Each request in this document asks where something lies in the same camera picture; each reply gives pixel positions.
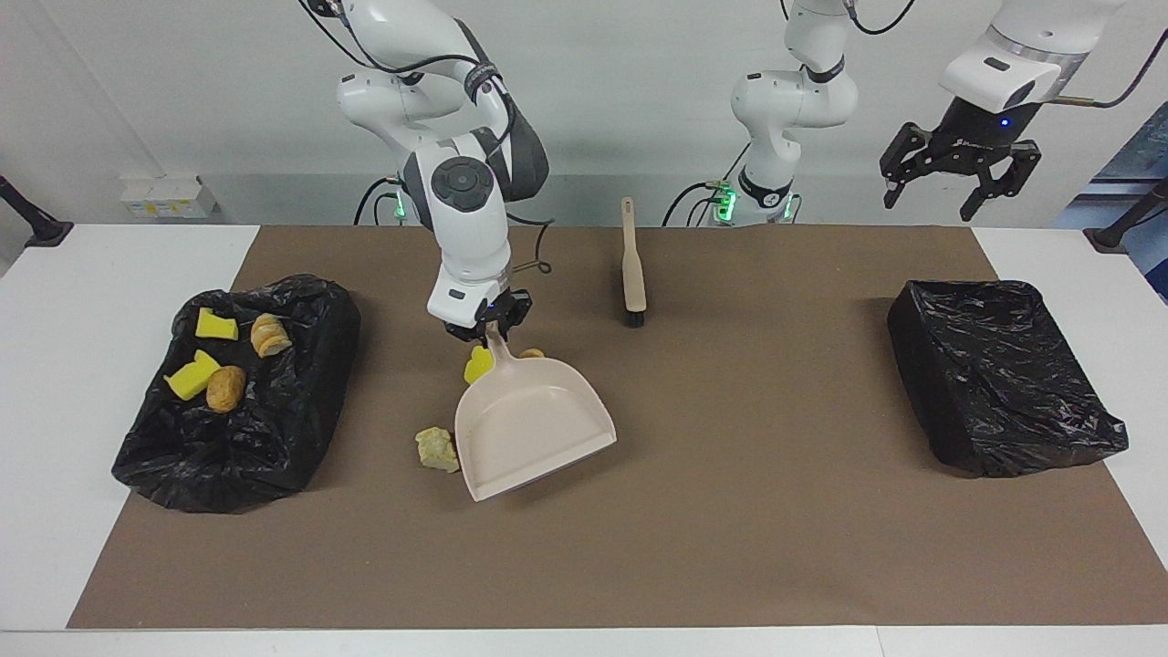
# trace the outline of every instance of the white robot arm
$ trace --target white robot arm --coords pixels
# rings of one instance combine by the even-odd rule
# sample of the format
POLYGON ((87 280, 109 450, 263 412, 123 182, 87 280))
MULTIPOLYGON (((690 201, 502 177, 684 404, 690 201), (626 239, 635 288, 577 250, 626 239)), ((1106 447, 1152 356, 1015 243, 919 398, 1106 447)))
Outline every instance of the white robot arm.
POLYGON ((843 68, 851 21, 842 0, 795 0, 784 40, 802 67, 753 72, 735 85, 731 108, 750 133, 746 164, 732 180, 729 223, 773 221, 801 154, 791 127, 843 125, 855 112, 856 83, 843 68))
POLYGON ((506 336, 531 302, 526 291, 510 290, 505 202, 543 186, 548 160, 540 138, 471 30, 427 0, 317 0, 313 11, 340 19, 373 63, 342 78, 338 103, 389 146, 406 210, 442 248, 427 310, 467 341, 481 340, 489 321, 506 336), (453 113, 466 98, 484 127, 444 137, 419 123, 453 113))
POLYGON ((933 172, 978 177, 964 221, 986 200, 1017 195, 1042 159, 1037 144, 1018 137, 1042 104, 1056 101, 1126 1, 1004 0, 989 29, 941 75, 955 98, 937 129, 905 124, 881 158, 884 207, 933 172), (1009 170, 995 179, 989 167, 1007 158, 1009 170))

